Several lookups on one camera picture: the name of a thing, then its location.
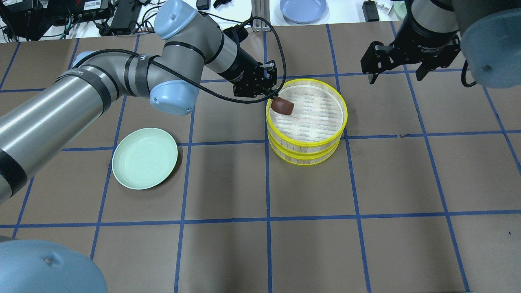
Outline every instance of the white label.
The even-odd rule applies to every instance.
[[[98,9],[101,7],[101,0],[85,2],[83,10]]]

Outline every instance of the yellow basket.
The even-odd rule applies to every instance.
[[[286,82],[279,93],[280,97],[295,103],[293,115],[297,115],[295,113],[299,111],[299,107],[311,107],[311,104],[302,104],[306,103],[305,101],[303,102],[302,99],[310,99],[311,101],[316,101],[316,99],[318,99],[317,97],[310,97],[312,96],[312,94],[299,96],[298,91],[310,93],[317,93],[319,91],[320,94],[324,94],[329,101],[335,101],[337,107],[335,109],[337,111],[337,113],[335,114],[336,121],[339,122],[338,125],[341,126],[335,126],[334,131],[331,129],[324,129],[322,130],[324,133],[320,133],[320,135],[315,135],[315,133],[313,133],[315,135],[313,139],[316,139],[316,141],[309,141],[312,140],[309,137],[309,135],[308,137],[304,137],[308,141],[299,140],[296,137],[297,135],[293,135],[293,133],[291,133],[290,130],[285,129],[283,130],[285,131],[285,133],[283,133],[281,129],[277,128],[271,115],[274,115],[274,117],[276,118],[275,120],[277,120],[277,117],[283,116],[278,116],[279,114],[276,114],[275,112],[270,110],[271,100],[269,100],[266,105],[266,124],[268,128],[268,140],[275,153],[284,161],[295,165],[314,165],[323,162],[325,159],[329,158],[337,148],[340,142],[340,137],[342,136],[342,132],[348,121],[348,109],[340,93],[338,93],[333,87],[319,80],[302,78]]]

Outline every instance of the white corrugated cloth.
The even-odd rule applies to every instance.
[[[291,115],[269,111],[271,121],[285,136],[302,142],[318,142],[334,136],[342,127],[342,106],[327,91],[308,85],[288,87],[279,97],[295,104]]]

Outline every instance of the metal bracket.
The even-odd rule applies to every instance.
[[[252,0],[252,16],[260,16],[269,21],[269,0]],[[264,22],[254,19],[253,31],[265,32],[271,30]]]

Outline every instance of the yellow rim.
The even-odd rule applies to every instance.
[[[273,143],[271,141],[269,141],[269,144],[271,145],[272,148],[274,147]],[[284,162],[290,163],[291,165],[295,165],[295,166],[314,166],[314,165],[318,165],[320,163],[323,163],[325,160],[329,159],[334,154],[334,151],[333,151],[327,157],[324,157],[324,159],[322,161],[319,161],[319,162],[316,162],[316,163],[312,163],[312,164],[297,164],[297,163],[294,163],[294,162],[292,162],[290,160],[287,160],[286,158],[283,158],[279,153],[277,153],[277,151],[274,150],[273,152],[277,155],[277,157],[279,157]]]
[[[275,145],[275,147],[284,152],[284,154],[288,155],[288,156],[302,156],[302,157],[314,157],[314,156],[323,156],[324,154],[326,154],[327,152],[329,152],[331,150],[331,148],[334,146],[334,144],[336,143],[333,143],[332,145],[328,146],[326,149],[323,149],[321,151],[318,151],[318,152],[314,152],[314,153],[302,153],[302,152],[297,152],[297,151],[293,151],[293,150],[290,150],[288,148],[286,148],[285,146],[281,145],[279,143],[278,140],[275,139],[275,137],[273,137],[273,135],[271,134],[271,132],[269,132],[268,130],[268,137],[269,139],[273,142],[273,144]]]
[[[273,124],[273,122],[271,121],[271,117],[269,116],[269,109],[270,109],[269,107],[271,105],[271,100],[268,100],[268,103],[266,104],[266,123],[268,124],[268,127],[270,127],[283,140],[285,140],[285,141],[287,141],[289,143],[292,143],[294,145],[297,145],[299,147],[319,147],[319,146],[321,146],[323,144],[331,142],[336,137],[341,136],[342,132],[344,131],[345,125],[348,123],[348,107],[345,104],[344,97],[342,97],[342,95],[337,90],[335,90],[332,86],[328,85],[327,83],[325,83],[323,81],[320,81],[320,80],[311,79],[311,78],[298,78],[298,79],[294,79],[294,80],[291,80],[291,81],[287,81],[284,84],[284,87],[286,87],[287,85],[289,85],[291,83],[297,82],[297,81],[313,81],[313,82],[318,82],[318,83],[324,84],[327,87],[329,87],[330,89],[332,89],[333,92],[336,93],[340,97],[340,99],[342,100],[341,104],[342,104],[342,107],[343,107],[344,113],[345,113],[345,115],[344,115],[344,122],[342,123],[342,127],[340,128],[340,130],[335,135],[331,136],[330,138],[328,138],[326,140],[317,141],[317,142],[303,142],[303,141],[294,140],[294,139],[289,138],[289,137],[285,136],[284,134],[282,134],[282,132],[280,132],[277,129],[277,127],[275,127],[275,124]]]
[[[297,160],[314,160],[314,159],[317,159],[317,158],[321,158],[325,154],[330,152],[331,150],[335,149],[338,146],[338,144],[340,143],[340,140],[339,140],[338,142],[336,142],[332,146],[328,147],[326,149],[326,152],[324,152],[322,154],[316,154],[316,155],[311,155],[311,156],[302,156],[302,155],[291,154],[291,153],[288,152],[288,150],[286,148],[279,148],[279,146],[274,143],[273,137],[271,136],[271,134],[269,132],[268,132],[268,140],[269,140],[270,144],[274,148],[277,148],[277,150],[279,150],[281,153],[285,154],[286,156],[290,156],[292,158],[295,158]]]

